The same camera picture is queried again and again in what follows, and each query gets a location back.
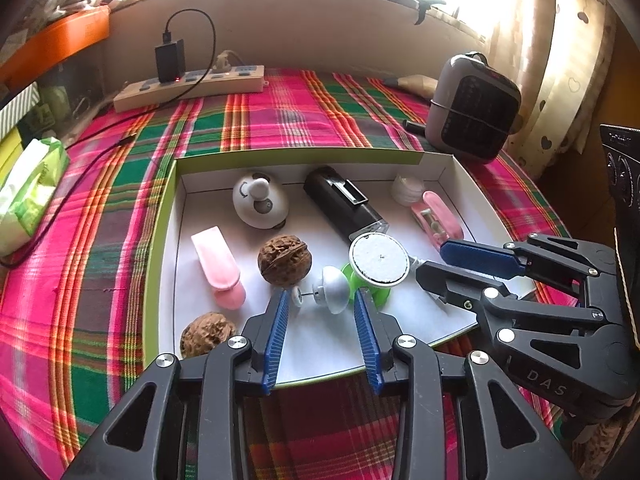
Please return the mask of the striped white box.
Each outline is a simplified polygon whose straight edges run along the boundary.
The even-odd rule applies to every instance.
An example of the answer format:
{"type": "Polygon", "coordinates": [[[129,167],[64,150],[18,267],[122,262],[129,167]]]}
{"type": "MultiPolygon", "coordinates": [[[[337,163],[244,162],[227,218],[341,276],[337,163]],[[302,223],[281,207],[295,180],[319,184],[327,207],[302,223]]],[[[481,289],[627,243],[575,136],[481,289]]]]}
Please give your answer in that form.
{"type": "Polygon", "coordinates": [[[0,140],[3,140],[39,101],[40,93],[36,82],[10,99],[0,112],[0,140]]]}

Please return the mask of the green tissue pack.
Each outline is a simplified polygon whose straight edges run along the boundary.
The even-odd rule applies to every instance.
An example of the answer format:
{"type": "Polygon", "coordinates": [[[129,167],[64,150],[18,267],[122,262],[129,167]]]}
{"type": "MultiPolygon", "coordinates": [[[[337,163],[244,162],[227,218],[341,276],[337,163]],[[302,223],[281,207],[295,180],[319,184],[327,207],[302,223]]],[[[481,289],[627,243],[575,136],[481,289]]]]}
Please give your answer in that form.
{"type": "Polygon", "coordinates": [[[27,244],[40,225],[70,158],[57,138],[32,139],[1,187],[2,257],[27,244]]]}

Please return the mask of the white lid green jar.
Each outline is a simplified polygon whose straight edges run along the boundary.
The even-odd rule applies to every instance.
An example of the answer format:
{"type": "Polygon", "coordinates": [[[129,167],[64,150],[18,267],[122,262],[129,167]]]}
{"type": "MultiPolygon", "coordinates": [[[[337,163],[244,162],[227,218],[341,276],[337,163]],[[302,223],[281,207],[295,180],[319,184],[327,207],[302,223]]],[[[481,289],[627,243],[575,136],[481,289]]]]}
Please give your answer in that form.
{"type": "Polygon", "coordinates": [[[410,272],[408,252],[396,238],[385,233],[370,232],[356,237],[349,246],[348,258],[342,272],[349,284],[351,304],[356,291],[366,288],[375,307],[382,308],[392,288],[405,281],[410,272]]]}

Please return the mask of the white suction hook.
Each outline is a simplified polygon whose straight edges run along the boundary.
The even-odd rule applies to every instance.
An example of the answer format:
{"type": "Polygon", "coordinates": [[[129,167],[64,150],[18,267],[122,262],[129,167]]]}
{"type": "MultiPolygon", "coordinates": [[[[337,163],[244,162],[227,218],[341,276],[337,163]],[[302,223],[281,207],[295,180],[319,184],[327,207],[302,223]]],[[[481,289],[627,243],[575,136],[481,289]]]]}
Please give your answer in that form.
{"type": "Polygon", "coordinates": [[[303,305],[305,297],[314,298],[314,302],[321,307],[338,315],[346,310],[349,304],[350,286],[346,275],[335,266],[325,266],[321,278],[314,283],[311,292],[302,292],[298,286],[292,288],[292,300],[296,307],[303,305]]]}

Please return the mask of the green white cardboard box tray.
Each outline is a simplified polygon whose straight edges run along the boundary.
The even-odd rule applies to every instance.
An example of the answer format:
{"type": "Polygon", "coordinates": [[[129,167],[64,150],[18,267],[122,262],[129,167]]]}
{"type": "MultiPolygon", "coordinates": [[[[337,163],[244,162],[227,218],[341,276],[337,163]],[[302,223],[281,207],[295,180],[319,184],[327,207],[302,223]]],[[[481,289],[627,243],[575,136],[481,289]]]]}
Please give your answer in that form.
{"type": "MultiPolygon", "coordinates": [[[[274,177],[288,194],[290,214],[283,233],[297,235],[312,255],[304,292],[319,281],[324,266],[341,268],[348,263],[346,242],[303,191],[306,175],[324,165],[352,180],[369,197],[390,225],[390,236],[401,242],[410,256],[442,262],[410,210],[390,196],[398,172],[418,177],[428,190],[436,192],[460,221],[466,240],[499,247],[517,240],[460,162],[448,155],[282,148],[177,159],[164,184],[151,240],[143,303],[144,366],[159,353],[181,356],[182,330],[201,314],[224,310],[216,303],[198,263],[191,242],[197,232],[218,226],[240,268],[246,299],[238,310],[226,312],[228,318],[242,330],[250,316],[265,310],[271,287],[259,274],[257,253],[260,245],[278,232],[251,228],[234,212],[232,188],[248,170],[274,177]]],[[[445,307],[420,289],[412,276],[392,289],[383,311],[428,344],[441,344],[475,326],[475,314],[445,307]]],[[[302,308],[290,307],[277,387],[321,382],[362,369],[350,308],[334,315],[308,297],[302,308]]]]}

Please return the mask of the heart pattern curtain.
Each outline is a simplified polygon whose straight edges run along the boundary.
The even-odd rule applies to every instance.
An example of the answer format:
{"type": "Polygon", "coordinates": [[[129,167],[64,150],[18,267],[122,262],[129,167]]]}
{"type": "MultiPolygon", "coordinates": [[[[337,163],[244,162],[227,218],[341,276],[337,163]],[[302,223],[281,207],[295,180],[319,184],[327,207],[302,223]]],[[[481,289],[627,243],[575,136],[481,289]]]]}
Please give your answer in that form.
{"type": "Polygon", "coordinates": [[[606,0],[494,0],[489,63],[522,102],[504,148],[532,179],[581,152],[610,66],[616,15],[606,0]]]}

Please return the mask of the black charger adapter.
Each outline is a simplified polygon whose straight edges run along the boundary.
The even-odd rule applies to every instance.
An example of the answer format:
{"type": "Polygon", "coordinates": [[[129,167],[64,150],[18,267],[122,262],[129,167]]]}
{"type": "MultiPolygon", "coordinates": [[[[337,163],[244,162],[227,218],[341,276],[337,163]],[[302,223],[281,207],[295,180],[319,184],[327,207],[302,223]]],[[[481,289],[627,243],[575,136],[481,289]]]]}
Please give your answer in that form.
{"type": "Polygon", "coordinates": [[[173,40],[171,32],[164,32],[162,43],[155,48],[155,61],[161,84],[180,80],[186,72],[183,40],[173,40]]]}

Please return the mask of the grey black fan heater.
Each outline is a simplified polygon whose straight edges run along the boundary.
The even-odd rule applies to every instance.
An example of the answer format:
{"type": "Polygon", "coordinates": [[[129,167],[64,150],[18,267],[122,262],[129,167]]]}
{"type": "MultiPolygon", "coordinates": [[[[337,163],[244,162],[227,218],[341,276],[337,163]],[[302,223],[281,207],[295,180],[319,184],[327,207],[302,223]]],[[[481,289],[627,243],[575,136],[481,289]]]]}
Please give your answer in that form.
{"type": "Polygon", "coordinates": [[[439,151],[487,164],[512,134],[521,100],[518,86],[489,66],[483,53],[455,55],[431,97],[426,140],[439,151]]]}

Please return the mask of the white panda figure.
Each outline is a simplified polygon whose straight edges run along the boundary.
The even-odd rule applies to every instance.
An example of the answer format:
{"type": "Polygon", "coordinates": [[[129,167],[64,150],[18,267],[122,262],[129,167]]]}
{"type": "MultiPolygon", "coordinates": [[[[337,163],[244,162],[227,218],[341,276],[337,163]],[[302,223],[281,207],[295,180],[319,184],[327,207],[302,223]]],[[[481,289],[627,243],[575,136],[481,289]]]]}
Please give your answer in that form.
{"type": "Polygon", "coordinates": [[[283,228],[290,210],[283,186],[259,171],[239,178],[232,191],[232,202],[238,217],[260,230],[283,228]]]}

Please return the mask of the white plug on strip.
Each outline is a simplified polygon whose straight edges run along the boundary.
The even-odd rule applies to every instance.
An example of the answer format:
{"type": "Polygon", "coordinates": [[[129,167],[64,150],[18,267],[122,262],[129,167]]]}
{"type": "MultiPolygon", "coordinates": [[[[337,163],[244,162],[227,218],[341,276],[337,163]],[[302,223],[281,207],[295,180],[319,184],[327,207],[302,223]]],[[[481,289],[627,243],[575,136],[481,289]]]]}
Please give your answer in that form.
{"type": "Polygon", "coordinates": [[[230,72],[234,66],[243,66],[244,61],[238,52],[231,49],[220,52],[214,62],[212,71],[215,73],[230,72]]]}

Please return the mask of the orange shelf tray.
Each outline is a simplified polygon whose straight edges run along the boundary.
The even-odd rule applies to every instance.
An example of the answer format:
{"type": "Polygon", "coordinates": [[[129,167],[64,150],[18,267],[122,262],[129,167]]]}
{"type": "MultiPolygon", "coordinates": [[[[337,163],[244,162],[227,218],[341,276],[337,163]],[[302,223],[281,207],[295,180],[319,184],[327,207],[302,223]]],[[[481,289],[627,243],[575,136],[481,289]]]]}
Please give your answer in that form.
{"type": "Polygon", "coordinates": [[[2,66],[1,82],[12,92],[21,91],[59,62],[110,36],[108,6],[61,18],[40,30],[2,66]]]}

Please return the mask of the beige power strip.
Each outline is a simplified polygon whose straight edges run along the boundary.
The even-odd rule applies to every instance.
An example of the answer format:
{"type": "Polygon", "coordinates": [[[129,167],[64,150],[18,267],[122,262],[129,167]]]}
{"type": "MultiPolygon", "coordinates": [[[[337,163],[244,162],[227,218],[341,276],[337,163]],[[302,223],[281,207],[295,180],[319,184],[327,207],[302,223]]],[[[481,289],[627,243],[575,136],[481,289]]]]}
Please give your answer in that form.
{"type": "Polygon", "coordinates": [[[196,84],[205,70],[189,70],[180,79],[160,82],[157,78],[128,84],[117,96],[113,105],[116,112],[160,105],[175,98],[195,99],[202,96],[223,96],[233,93],[259,93],[265,87],[265,67],[262,65],[232,66],[223,73],[208,72],[196,84]]]}

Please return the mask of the brown walnut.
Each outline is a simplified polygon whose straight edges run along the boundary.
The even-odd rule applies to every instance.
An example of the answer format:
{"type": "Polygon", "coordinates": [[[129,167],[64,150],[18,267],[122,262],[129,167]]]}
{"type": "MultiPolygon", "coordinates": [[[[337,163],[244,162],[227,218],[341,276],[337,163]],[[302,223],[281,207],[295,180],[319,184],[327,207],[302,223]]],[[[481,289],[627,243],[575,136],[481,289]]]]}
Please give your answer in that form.
{"type": "Polygon", "coordinates": [[[205,356],[236,334],[235,325],[223,314],[205,313],[182,331],[180,353],[183,359],[205,356]]]}
{"type": "Polygon", "coordinates": [[[259,249],[257,264],[262,278],[270,285],[289,288],[310,271],[312,255],[307,244],[295,235],[279,235],[259,249]]]}

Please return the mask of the yellow green box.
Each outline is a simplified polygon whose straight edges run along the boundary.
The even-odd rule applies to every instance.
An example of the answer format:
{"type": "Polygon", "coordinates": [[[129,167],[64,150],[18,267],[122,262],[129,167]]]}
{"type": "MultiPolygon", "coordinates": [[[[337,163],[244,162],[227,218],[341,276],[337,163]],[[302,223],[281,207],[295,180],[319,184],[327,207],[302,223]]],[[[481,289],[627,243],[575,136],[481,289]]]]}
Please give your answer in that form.
{"type": "Polygon", "coordinates": [[[10,173],[17,159],[23,153],[20,130],[12,128],[0,143],[0,185],[10,173]]]}

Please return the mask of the black bike light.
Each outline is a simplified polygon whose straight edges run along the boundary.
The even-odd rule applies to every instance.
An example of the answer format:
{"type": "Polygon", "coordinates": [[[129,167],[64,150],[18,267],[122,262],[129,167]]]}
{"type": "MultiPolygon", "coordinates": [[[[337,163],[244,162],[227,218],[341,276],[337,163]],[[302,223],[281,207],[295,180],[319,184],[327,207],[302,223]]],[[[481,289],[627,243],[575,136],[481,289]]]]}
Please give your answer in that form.
{"type": "Polygon", "coordinates": [[[303,189],[347,244],[364,233],[386,233],[390,227],[369,197],[330,166],[312,170],[303,189]]]}

